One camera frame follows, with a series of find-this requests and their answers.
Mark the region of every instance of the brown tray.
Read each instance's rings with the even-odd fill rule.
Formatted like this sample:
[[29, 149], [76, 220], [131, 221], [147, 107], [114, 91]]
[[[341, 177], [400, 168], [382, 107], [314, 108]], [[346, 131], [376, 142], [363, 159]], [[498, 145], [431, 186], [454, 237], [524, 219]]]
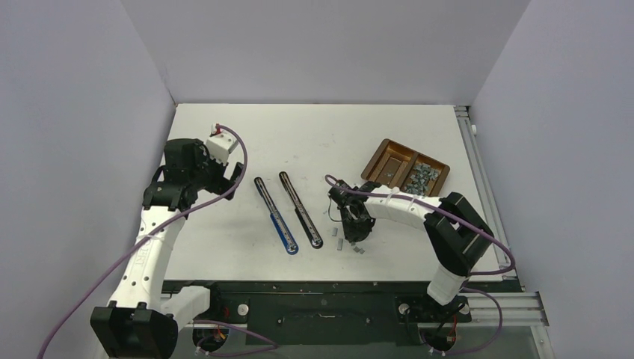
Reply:
[[381, 142], [366, 169], [361, 173], [361, 178], [379, 182], [390, 188], [399, 187], [403, 191], [412, 182], [410, 177], [415, 172], [414, 166], [421, 164], [427, 164], [440, 172], [436, 180], [429, 181], [428, 190], [425, 192], [425, 196], [436, 197], [445, 184], [449, 166], [388, 138]]

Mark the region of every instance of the purple cable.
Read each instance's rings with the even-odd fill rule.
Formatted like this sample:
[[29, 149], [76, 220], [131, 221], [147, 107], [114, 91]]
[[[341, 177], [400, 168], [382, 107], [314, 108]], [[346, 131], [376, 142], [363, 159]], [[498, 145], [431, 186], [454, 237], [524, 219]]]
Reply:
[[[487, 342], [480, 344], [479, 346], [473, 347], [473, 348], [469, 348], [469, 349], [463, 349], [463, 350], [457, 350], [457, 351], [450, 351], [450, 352], [445, 352], [445, 355], [462, 355], [462, 354], [471, 354], [471, 353], [475, 353], [475, 352], [479, 352], [482, 349], [488, 347], [491, 343], [493, 343], [493, 341], [495, 339], [497, 339], [497, 337], [499, 336], [499, 334], [502, 332], [502, 307], [500, 307], [499, 302], [489, 293], [487, 292], [483, 292], [481, 290], [477, 290], [477, 289], [471, 289], [471, 288], [463, 288], [462, 289], [463, 292], [468, 292], [468, 293], [478, 293], [478, 294], [482, 294], [485, 297], [488, 297], [490, 300], [493, 301], [493, 303], [495, 303], [496, 307], [497, 307], [497, 313], [499, 313], [499, 323], [497, 325], [497, 329], [496, 332], [493, 334], [493, 336], [491, 337], [491, 339], [489, 339]], [[441, 351], [438, 351], [436, 349], [434, 349], [435, 352], [437, 353], [443, 353]]]
[[[357, 194], [360, 196], [366, 196], [366, 197], [380, 197], [380, 198], [387, 198], [389, 195], [388, 194], [382, 194], [382, 193], [371, 193], [371, 192], [361, 192], [361, 191], [355, 191], [353, 189], [349, 189], [349, 188], [343, 188], [339, 185], [336, 184], [337, 178], [335, 178], [334, 176], [327, 174], [325, 176], [326, 179], [326, 183], [334, 188], [337, 188], [341, 191], [344, 192], [348, 192], [350, 194]], [[394, 194], [392, 195], [392, 198], [398, 198], [399, 200], [412, 200], [412, 197], [410, 196], [404, 196], [402, 194]], [[510, 264], [508, 265], [508, 267], [505, 267], [503, 269], [497, 269], [495, 271], [472, 271], [470, 274], [471, 275], [494, 275], [494, 274], [502, 274], [502, 273], [506, 273], [508, 271], [512, 271], [513, 269], [515, 269], [515, 257], [513, 257], [513, 254], [511, 254], [511, 251], [506, 248], [506, 246], [504, 246], [500, 241], [498, 241], [497, 239], [495, 239], [493, 236], [491, 236], [489, 233], [484, 232], [483, 230], [477, 228], [476, 226], [474, 226], [473, 224], [465, 221], [464, 219], [454, 215], [453, 213], [449, 213], [444, 209], [440, 209], [436, 206], [432, 206], [431, 204], [425, 203], [421, 200], [418, 199], [414, 199], [414, 203], [419, 204], [425, 208], [431, 209], [432, 211], [436, 211], [438, 213], [440, 213], [441, 215], [444, 215], [447, 218], [451, 218], [452, 220], [458, 222], [459, 224], [469, 228], [470, 230], [472, 230], [473, 232], [479, 234], [480, 236], [483, 236], [486, 240], [488, 240], [489, 242], [495, 244], [496, 246], [498, 246], [500, 249], [502, 249], [502, 251], [504, 251], [504, 254], [506, 254], [506, 256], [508, 257], [508, 260], [510, 262]]]
[[[237, 327], [235, 325], [231, 325], [229, 323], [223, 323], [223, 322], [216, 322], [215, 320], [194, 320], [194, 324], [215, 324], [215, 325], [220, 325], [222, 327], [226, 327], [229, 329], [233, 329], [234, 331], [240, 331], [246, 335], [251, 335], [254, 338], [257, 338], [263, 342], [267, 342], [268, 344], [271, 344], [271, 346], [267, 347], [267, 348], [257, 348], [257, 349], [253, 349], [253, 350], [247, 350], [245, 352], [236, 352], [236, 353], [214, 353], [214, 352], [206, 352], [206, 354], [210, 357], [222, 357], [222, 358], [232, 358], [232, 357], [239, 357], [242, 355], [249, 355], [249, 354], [256, 354], [256, 353], [262, 353], [262, 352], [268, 352], [270, 350], [275, 350], [277, 348], [279, 348], [280, 346], [274, 342], [273, 340], [268, 339], [267, 337], [264, 337], [263, 335], [260, 335], [258, 333], [254, 333], [252, 331], [249, 331], [248, 329], [244, 329], [244, 328], [240, 328]], [[201, 340], [198, 340], [198, 343], [196, 343], [196, 347], [200, 348], [200, 346], [207, 341], [209, 338], [213, 337], [212, 335], [204, 337]]]
[[222, 126], [222, 125], [217, 125], [217, 128], [218, 129], [223, 129], [223, 130], [227, 131], [228, 133], [234, 135], [236, 137], [236, 140], [238, 140], [238, 142], [240, 143], [240, 146], [242, 147], [242, 153], [243, 153], [243, 156], [244, 156], [244, 167], [242, 168], [242, 173], [240, 173], [240, 176], [238, 176], [238, 178], [236, 179], [236, 183], [234, 183], [233, 186], [231, 186], [231, 188], [229, 188], [226, 192], [224, 192], [223, 194], [217, 196], [216, 198], [214, 198], [212, 200], [208, 200], [205, 203], [201, 203], [198, 206], [193, 206], [190, 209], [188, 209], [188, 210], [186, 210], [184, 212], [181, 212], [180, 214], [175, 215], [172, 218], [166, 220], [165, 222], [159, 224], [158, 226], [156, 226], [156, 228], [154, 228], [154, 230], [150, 231], [150, 233], [148, 233], [142, 240], [140, 240], [134, 247], [130, 248], [127, 252], [125, 252], [125, 254], [122, 255], [116, 262], [114, 262], [112, 264], [112, 266], [108, 267], [108, 269], [106, 269], [105, 272], [103, 274], [101, 274], [101, 277], [99, 277], [95, 281], [95, 283], [89, 288], [89, 290], [86, 291], [84, 296], [81, 297], [79, 299], [79, 301], [77, 301], [77, 303], [75, 303], [75, 305], [73, 305], [73, 307], [70, 308], [70, 310], [66, 314], [64, 314], [64, 316], [62, 316], [62, 318], [55, 325], [55, 327], [53, 327], [53, 329], [51, 329], [50, 333], [46, 336], [46, 338], [44, 339], [44, 342], [42, 343], [42, 346], [40, 347], [40, 352], [37, 354], [37, 359], [43, 359], [44, 358], [44, 353], [46, 352], [46, 348], [49, 347], [49, 344], [53, 340], [53, 337], [56, 335], [56, 333], [60, 330], [61, 326], [64, 325], [64, 323], [68, 320], [68, 318], [70, 318], [70, 316], [74, 312], [77, 311], [77, 309], [86, 301], [86, 299], [88, 299], [88, 297], [91, 294], [93, 294], [95, 289], [97, 289], [97, 287], [99, 285], [101, 285], [101, 283], [115, 269], [117, 269], [117, 267], [120, 266], [121, 263], [123, 263], [125, 260], [130, 258], [131, 255], [133, 255], [136, 251], [138, 251], [139, 248], [141, 248], [145, 243], [147, 243], [147, 241], [149, 241], [150, 238], [152, 238], [152, 236], [157, 234], [163, 228], [165, 228], [168, 225], [172, 224], [174, 221], [177, 221], [178, 219], [180, 219], [182, 217], [185, 217], [186, 215], [188, 215], [188, 214], [190, 214], [192, 212], [196, 212], [198, 209], [202, 209], [202, 208], [205, 208], [207, 206], [211, 206], [212, 204], [224, 199], [226, 196], [228, 196], [229, 194], [233, 193], [238, 188], [238, 186], [240, 185], [240, 182], [242, 182], [242, 179], [244, 178], [244, 173], [247, 171], [247, 161], [248, 161], [247, 148], [244, 145], [244, 142], [242, 141], [242, 138], [240, 138], [240, 136], [235, 131], [233, 131], [229, 127], [225, 127], [225, 126]]

